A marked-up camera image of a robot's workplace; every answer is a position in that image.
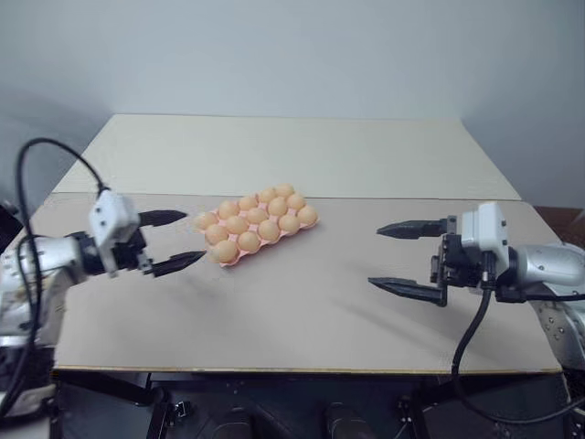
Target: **egg carton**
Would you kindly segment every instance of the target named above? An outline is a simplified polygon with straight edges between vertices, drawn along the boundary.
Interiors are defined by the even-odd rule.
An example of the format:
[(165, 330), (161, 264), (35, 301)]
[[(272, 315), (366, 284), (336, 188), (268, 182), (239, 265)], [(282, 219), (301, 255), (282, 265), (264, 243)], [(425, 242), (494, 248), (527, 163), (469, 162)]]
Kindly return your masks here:
[(211, 260), (226, 267), (318, 221), (316, 210), (293, 186), (284, 184), (237, 201), (226, 200), (199, 215), (196, 228), (206, 236)]

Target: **pink egg carton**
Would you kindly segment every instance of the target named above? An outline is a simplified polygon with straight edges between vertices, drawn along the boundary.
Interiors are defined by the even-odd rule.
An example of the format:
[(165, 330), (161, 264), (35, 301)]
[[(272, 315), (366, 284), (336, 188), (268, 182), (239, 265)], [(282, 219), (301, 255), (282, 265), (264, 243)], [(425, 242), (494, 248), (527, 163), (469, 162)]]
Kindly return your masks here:
[[(293, 187), (290, 186), (290, 185), (280, 185), (278, 187), (288, 187), (290, 190), (293, 190)], [(278, 236), (276, 237), (275, 240), (269, 241), (269, 240), (266, 240), (266, 239), (262, 238), (261, 234), (259, 233), (259, 226), (260, 226), (260, 224), (248, 222), (247, 217), (248, 217), (248, 213), (250, 212), (250, 209), (247, 209), (247, 210), (240, 209), (239, 212), (236, 215), (232, 215), (232, 216), (242, 217), (243, 219), (245, 219), (248, 222), (248, 228), (245, 229), (245, 230), (243, 230), (240, 233), (230, 233), (228, 231), (228, 228), (227, 228), (228, 219), (230, 217), (226, 219), (225, 218), (225, 214), (223, 215), (224, 218), (221, 218), (219, 216), (219, 212), (221, 211), (221, 206), (224, 206), (224, 203), (226, 203), (225, 201), (224, 201), (224, 203), (222, 203), (222, 205), (219, 208), (214, 209), (214, 210), (211, 210), (210, 212), (206, 212), (206, 213), (200, 215), (198, 217), (198, 219), (197, 219), (197, 220), (199, 220), (201, 218), (205, 218), (206, 215), (208, 215), (209, 213), (211, 213), (211, 214), (213, 214), (215, 216), (215, 218), (217, 220), (217, 222), (212, 222), (211, 224), (207, 224), (207, 225), (204, 224), (203, 225), (204, 227), (201, 227), (200, 224), (197, 224), (197, 231), (199, 231), (200, 233), (206, 234), (206, 229), (208, 229), (208, 227), (211, 226), (212, 224), (217, 224), (217, 225), (223, 227), (226, 230), (226, 233), (227, 233), (227, 236), (228, 237), (226, 239), (223, 239), (223, 240), (220, 240), (220, 241), (216, 242), (213, 245), (207, 240), (207, 237), (206, 237), (207, 248), (210, 250), (210, 255), (211, 255), (212, 259), (214, 260), (214, 262), (218, 262), (219, 265), (222, 266), (222, 267), (234, 265), (234, 264), (238, 263), (238, 261), (243, 256), (246, 256), (247, 254), (256, 253), (262, 247), (264, 247), (265, 245), (273, 245), (273, 244), (276, 244), (284, 236), (292, 236), (292, 235), (296, 234), (300, 230), (311, 229), (312, 227), (314, 227), (317, 224), (317, 222), (319, 222), (319, 219), (316, 216), (316, 212), (315, 212), (314, 213), (314, 220), (313, 220), (313, 222), (307, 223), (307, 222), (301, 222), (299, 220), (299, 229), (297, 231), (283, 230), (279, 226), (279, 220), (282, 217), (284, 217), (285, 215), (290, 215), (292, 217), (297, 218), (297, 215), (298, 215), (298, 213), (299, 213), (300, 210), (302, 210), (304, 208), (308, 208), (312, 212), (314, 212), (314, 208), (312, 208), (311, 206), (308, 206), (306, 203), (304, 203), (304, 205), (301, 208), (299, 208), (299, 209), (294, 209), (294, 208), (288, 207), (286, 209), (286, 211), (282, 215), (271, 215), (269, 213), (269, 204), (270, 204), (270, 202), (260, 201), (261, 198), (259, 197), (259, 194), (254, 194), (251, 197), (254, 198), (256, 200), (256, 202), (258, 203), (257, 208), (263, 210), (266, 213), (267, 219), (265, 219), (265, 220), (268, 220), (268, 221), (273, 222), (278, 227), (280, 233), (278, 234)], [(234, 204), (236, 204), (237, 206), (239, 205), (239, 202), (237, 200), (232, 200), (232, 202)], [(260, 241), (260, 245), (254, 251), (249, 251), (249, 250), (245, 250), (245, 249), (240, 248), (240, 245), (239, 245), (239, 236), (241, 236), (241, 234), (243, 234), (243, 233), (245, 233), (247, 231), (253, 232), (258, 237), (258, 239)], [(220, 244), (222, 241), (232, 241), (232, 242), (234, 242), (236, 244), (236, 247), (237, 247), (236, 255), (233, 257), (233, 259), (230, 259), (228, 262), (218, 261), (217, 259), (214, 258), (214, 249), (216, 249), (218, 247), (218, 245), (224, 245), (224, 244)]]

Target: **egg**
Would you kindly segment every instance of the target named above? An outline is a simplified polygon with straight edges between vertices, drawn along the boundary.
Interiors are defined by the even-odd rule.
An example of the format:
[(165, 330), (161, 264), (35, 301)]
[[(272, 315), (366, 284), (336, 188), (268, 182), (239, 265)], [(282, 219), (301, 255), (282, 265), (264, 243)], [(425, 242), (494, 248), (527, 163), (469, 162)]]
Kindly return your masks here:
[(278, 220), (278, 227), (293, 235), (299, 231), (301, 222), (294, 215), (284, 215)]
[(209, 253), (213, 261), (228, 263), (236, 259), (238, 246), (234, 241), (221, 241), (212, 247)]
[(260, 238), (253, 231), (244, 231), (238, 237), (238, 246), (245, 252), (255, 253), (260, 248)]
[(301, 194), (295, 192), (286, 199), (286, 204), (289, 208), (298, 210), (303, 208), (307, 203)]
[(277, 197), (268, 204), (268, 213), (277, 217), (284, 215), (288, 209), (283, 197)]
[(199, 230), (205, 230), (211, 224), (217, 224), (218, 217), (213, 212), (205, 212), (195, 218), (195, 227)]
[(251, 224), (260, 224), (267, 219), (268, 214), (266, 213), (266, 210), (260, 208), (252, 208), (248, 210), (248, 213), (246, 214), (246, 220)]
[(305, 206), (296, 212), (296, 218), (298, 218), (302, 224), (311, 226), (317, 221), (317, 211), (311, 206)]
[(264, 189), (260, 194), (258, 194), (258, 200), (260, 201), (260, 203), (270, 203), (275, 198), (276, 192), (272, 187)]
[(238, 205), (240, 210), (250, 210), (258, 207), (258, 200), (253, 196), (242, 197), (239, 199)]
[(239, 214), (239, 207), (233, 201), (225, 200), (219, 205), (218, 215), (221, 219), (227, 220), (229, 217)]
[(260, 223), (260, 226), (258, 226), (258, 234), (263, 240), (275, 242), (278, 240), (278, 237), (281, 236), (281, 230), (275, 222), (266, 219)]
[(229, 233), (240, 235), (248, 229), (248, 222), (242, 217), (229, 217), (226, 221), (226, 229), (228, 229)]
[(218, 224), (211, 224), (205, 230), (205, 239), (211, 245), (216, 245), (220, 241), (224, 241), (228, 238), (228, 231), (225, 227), (219, 226)]
[(277, 196), (287, 198), (294, 193), (294, 187), (288, 183), (283, 183), (275, 187), (274, 191)]

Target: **table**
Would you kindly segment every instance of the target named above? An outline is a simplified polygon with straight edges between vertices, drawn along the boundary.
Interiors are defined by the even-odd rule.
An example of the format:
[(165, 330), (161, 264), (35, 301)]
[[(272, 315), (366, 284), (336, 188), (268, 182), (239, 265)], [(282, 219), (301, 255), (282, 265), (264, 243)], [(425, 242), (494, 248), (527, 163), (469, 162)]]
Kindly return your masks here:
[[(279, 160), (291, 145), (302, 154)], [(457, 121), (118, 115), (85, 156), (139, 209), (196, 214), (224, 199), (209, 195), (290, 181), (314, 197), (321, 222), (231, 269), (202, 260), (160, 279), (123, 273), (72, 288), (60, 369), (448, 373), (479, 298), (452, 289), (439, 308), (369, 285), (368, 276), (382, 275), (426, 284), (438, 244), (393, 241), (376, 228), (494, 198), (503, 200), (513, 245), (557, 239)], [(80, 172), (74, 166), (38, 210), (38, 232), (87, 228), (94, 196)], [(159, 261), (204, 246), (188, 220), (146, 238)], [(463, 369), (559, 366), (529, 305), (492, 304)]]

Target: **white wall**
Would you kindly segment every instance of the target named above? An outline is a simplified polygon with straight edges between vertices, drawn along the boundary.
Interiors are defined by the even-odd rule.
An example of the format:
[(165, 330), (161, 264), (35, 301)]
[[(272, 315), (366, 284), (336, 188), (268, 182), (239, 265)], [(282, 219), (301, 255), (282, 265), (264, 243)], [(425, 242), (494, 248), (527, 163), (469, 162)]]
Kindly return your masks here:
[(461, 117), (525, 199), (585, 207), (584, 27), (582, 0), (19, 0), (0, 82), (81, 144), (112, 112)]

